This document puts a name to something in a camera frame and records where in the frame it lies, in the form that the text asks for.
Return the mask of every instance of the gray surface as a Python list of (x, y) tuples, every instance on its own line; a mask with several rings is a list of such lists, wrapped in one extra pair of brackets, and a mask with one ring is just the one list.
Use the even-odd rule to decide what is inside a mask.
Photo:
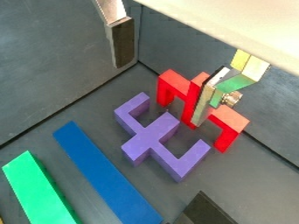
[(191, 221), (189, 216), (185, 213), (182, 213), (174, 224), (194, 224), (194, 222)]
[[(142, 124), (147, 125), (166, 111), (155, 104), (155, 82), (157, 76), (153, 72), (141, 65), (133, 67), (94, 94), (7, 145), (0, 150), (0, 165), (3, 166), (23, 151), (31, 150), (57, 179), (83, 222), (118, 224), (117, 217), (53, 138), (53, 132), (66, 122), (74, 120), (171, 223), (201, 190), (238, 223), (298, 223), (298, 173), (243, 135), (229, 153), (211, 151), (181, 184), (174, 182), (151, 158), (138, 168), (133, 167), (121, 150), (121, 145), (131, 136), (114, 118), (114, 109), (142, 91), (147, 92), (153, 105), (150, 112), (139, 118)], [(181, 106), (182, 102), (175, 101), (170, 107), (170, 112), (175, 116), (181, 114), (178, 108)], [(198, 131), (182, 125), (167, 147), (179, 157), (201, 138), (210, 144), (218, 134), (210, 123), (205, 123)], [(3, 172), (0, 172), (0, 214), (6, 224), (29, 223)]]
[[(145, 7), (139, 60), (159, 74), (174, 69), (186, 78), (230, 66), (235, 49)], [(246, 131), (299, 166), (299, 79), (273, 67), (262, 81), (241, 90), (237, 111), (251, 121)]]
[[(142, 8), (125, 1), (135, 18)], [(91, 0), (0, 1), (0, 144), (115, 77)]]

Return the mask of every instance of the green block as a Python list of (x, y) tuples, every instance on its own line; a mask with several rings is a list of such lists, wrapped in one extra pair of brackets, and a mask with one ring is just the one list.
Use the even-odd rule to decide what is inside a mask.
[(33, 224), (82, 223), (42, 162), (30, 151), (3, 170)]
[(217, 85), (217, 88), (219, 91), (223, 92), (223, 94), (229, 94), (233, 91), (237, 91), (250, 85), (257, 83), (254, 80), (251, 80), (245, 74), (239, 74), (235, 77), (230, 78), (229, 80), (225, 80), (222, 83)]
[(221, 105), (221, 100), (222, 100), (222, 95), (223, 93), (217, 89), (214, 92), (214, 95), (210, 99), (210, 105), (217, 109)]

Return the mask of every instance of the toy block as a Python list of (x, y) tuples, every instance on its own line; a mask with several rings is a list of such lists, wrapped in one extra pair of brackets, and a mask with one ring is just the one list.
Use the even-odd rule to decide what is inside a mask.
[(75, 122), (55, 131), (54, 137), (73, 162), (125, 224), (163, 221), (147, 200), (113, 165)]
[(205, 192), (199, 192), (174, 224), (238, 224)]
[(153, 156), (175, 181), (181, 182), (207, 155), (211, 147), (201, 140), (186, 154), (177, 158), (163, 143), (174, 136), (181, 122), (166, 112), (145, 128), (135, 118), (149, 109), (149, 102), (150, 97), (142, 93), (115, 110), (117, 120), (129, 133), (135, 135), (122, 145), (122, 150), (134, 166), (141, 165), (146, 158)]
[(222, 127), (222, 133), (214, 143), (221, 152), (226, 152), (249, 125), (249, 119), (226, 105), (221, 105), (210, 115), (210, 120)]
[[(157, 101), (166, 107), (178, 96), (185, 101), (182, 121), (191, 128), (193, 114), (202, 89), (202, 83), (209, 79), (207, 73), (201, 73), (191, 81), (186, 80), (174, 70), (167, 70), (158, 78)], [(239, 133), (249, 125), (249, 119), (226, 105), (219, 106), (209, 119), (223, 129), (214, 147), (226, 152), (238, 139)]]
[(30, 151), (3, 170), (33, 224), (82, 223), (42, 162)]
[(202, 83), (210, 76), (202, 73), (191, 81), (186, 80), (174, 70), (167, 70), (158, 78), (157, 101), (166, 107), (178, 96), (185, 101), (182, 121), (194, 130), (193, 114), (199, 97)]
[(245, 75), (247, 82), (255, 83), (265, 75), (270, 63), (238, 49), (230, 65)]

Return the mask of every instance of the gray metal piece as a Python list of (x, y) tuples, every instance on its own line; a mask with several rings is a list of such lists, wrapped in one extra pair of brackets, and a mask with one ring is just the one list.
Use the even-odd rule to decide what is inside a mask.
[(207, 83), (203, 83), (203, 88), (201, 89), (199, 101), (197, 108), (194, 110), (194, 115), (191, 122), (201, 127), (203, 122), (207, 120), (215, 108), (211, 106), (211, 97), (215, 92), (215, 86), (218, 85), (221, 79), (226, 76), (230, 69), (223, 67), (219, 72), (211, 77)]
[(106, 25), (114, 24), (127, 16), (123, 0), (93, 0)]
[(107, 26), (107, 39), (117, 68), (126, 66), (135, 58), (135, 20), (125, 17)]
[(223, 78), (221, 79), (219, 83), (222, 83), (223, 81), (231, 79), (233, 77), (235, 77), (237, 75), (241, 74), (241, 71), (235, 68), (231, 68), (229, 70), (229, 73), (226, 74), (226, 76), (223, 76)]
[(113, 62), (126, 66), (135, 57), (135, 20), (127, 16), (122, 0), (93, 0), (107, 29)]
[(239, 103), (239, 100), (242, 98), (243, 94), (239, 91), (234, 91), (229, 94), (225, 94), (222, 96), (222, 104), (226, 104), (230, 108), (234, 109), (234, 107), (237, 106), (237, 104)]
[[(159, 74), (171, 68), (191, 80), (230, 67), (234, 47), (146, 7), (142, 21), (139, 60)], [(235, 110), (250, 120), (246, 132), (299, 166), (298, 77), (273, 66), (242, 93)]]
[[(170, 223), (174, 223), (199, 191), (210, 195), (238, 223), (297, 223), (298, 171), (283, 164), (266, 148), (245, 135), (241, 135), (226, 154), (211, 150), (181, 184), (174, 182), (154, 159), (149, 158), (138, 167), (130, 164), (121, 146), (131, 136), (115, 120), (114, 109), (145, 91), (151, 96), (151, 107), (138, 119), (145, 126), (149, 125), (166, 111), (166, 108), (157, 105), (155, 88), (157, 74), (138, 64), (7, 145), (0, 150), (0, 166), (23, 151), (31, 150), (45, 163), (83, 223), (121, 223), (53, 138), (53, 132), (73, 120)], [(183, 108), (181, 103), (179, 100), (175, 101), (169, 108), (177, 117), (181, 117), (178, 111)], [(182, 124), (178, 134), (167, 142), (167, 149), (179, 157), (201, 138), (211, 145), (219, 133), (209, 122), (201, 126), (201, 130), (191, 130)], [(30, 223), (3, 172), (0, 195), (4, 223)]]

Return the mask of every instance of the metal bracket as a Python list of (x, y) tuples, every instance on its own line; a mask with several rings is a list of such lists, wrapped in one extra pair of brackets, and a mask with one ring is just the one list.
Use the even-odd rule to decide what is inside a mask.
[(266, 61), (242, 50), (237, 51), (231, 66), (233, 69), (223, 66), (203, 83), (191, 119), (193, 124), (198, 127), (221, 104), (226, 104), (231, 108), (235, 106), (243, 95), (237, 90), (255, 84), (270, 68)]
[(117, 68), (135, 58), (135, 20), (127, 16), (122, 0), (93, 0), (106, 23), (113, 62)]

